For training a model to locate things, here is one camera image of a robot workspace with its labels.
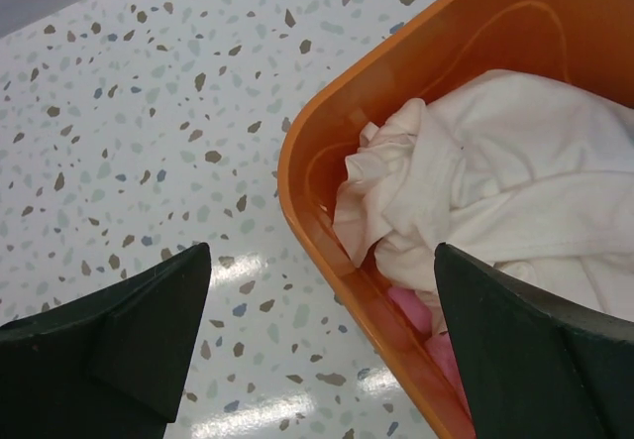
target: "storage bin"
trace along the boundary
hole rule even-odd
[[[284,141],[279,198],[291,229],[441,438],[475,437],[370,255],[355,269],[332,231],[344,157],[369,121],[432,102],[486,70],[559,79],[634,107],[634,0],[438,0],[302,110]]]

